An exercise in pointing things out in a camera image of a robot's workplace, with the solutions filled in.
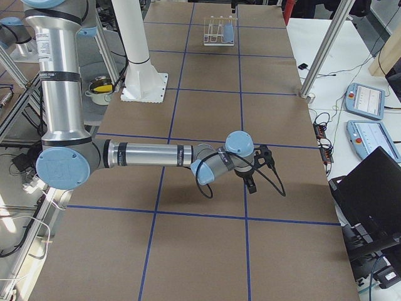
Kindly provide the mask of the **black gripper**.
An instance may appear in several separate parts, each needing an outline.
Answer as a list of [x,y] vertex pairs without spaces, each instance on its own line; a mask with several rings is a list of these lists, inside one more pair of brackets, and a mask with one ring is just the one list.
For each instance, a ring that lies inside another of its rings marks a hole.
[[253,174],[255,172],[267,182],[271,182],[270,178],[261,171],[263,166],[267,166],[269,169],[272,169],[272,151],[267,145],[261,144],[259,147],[256,147],[254,149],[252,159],[244,159],[240,157],[239,160],[244,163],[245,166],[242,168],[235,168],[234,172],[244,181],[249,194],[257,192],[256,184],[253,178]]

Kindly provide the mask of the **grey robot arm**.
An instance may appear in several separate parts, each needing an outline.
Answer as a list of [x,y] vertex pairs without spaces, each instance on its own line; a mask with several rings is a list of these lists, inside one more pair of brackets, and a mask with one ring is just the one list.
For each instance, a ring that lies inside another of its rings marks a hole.
[[17,17],[1,19],[1,47],[18,63],[38,62],[36,41]]

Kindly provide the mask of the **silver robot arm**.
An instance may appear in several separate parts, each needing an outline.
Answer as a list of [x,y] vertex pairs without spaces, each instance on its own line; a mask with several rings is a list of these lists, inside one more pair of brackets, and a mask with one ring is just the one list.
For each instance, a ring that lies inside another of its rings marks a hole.
[[176,166],[190,169],[198,187],[234,171],[255,193],[253,174],[263,166],[274,168],[268,147],[255,147],[243,131],[230,133],[217,149],[94,139],[84,127],[76,37],[95,26],[95,2],[25,1],[24,13],[36,34],[47,119],[36,171],[49,186],[75,189],[96,170],[114,166]]

